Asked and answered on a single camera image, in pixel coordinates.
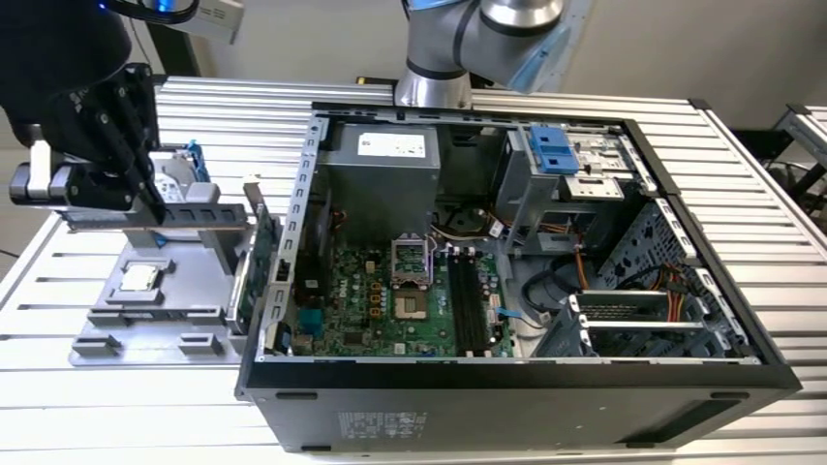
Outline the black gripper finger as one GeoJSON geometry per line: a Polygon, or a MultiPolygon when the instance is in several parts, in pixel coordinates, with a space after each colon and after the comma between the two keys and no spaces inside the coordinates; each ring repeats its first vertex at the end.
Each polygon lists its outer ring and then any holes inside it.
{"type": "Polygon", "coordinates": [[[136,226],[159,226],[166,217],[164,200],[154,184],[155,168],[150,153],[142,143],[142,127],[132,107],[127,79],[112,79],[102,84],[103,109],[98,122],[103,131],[104,146],[111,151],[111,166],[124,182],[131,202],[142,201],[143,218],[132,220],[136,226]]]}
{"type": "Polygon", "coordinates": [[[156,150],[160,141],[152,70],[147,63],[128,63],[126,73],[132,107],[140,121],[142,143],[147,150],[156,150]]]}

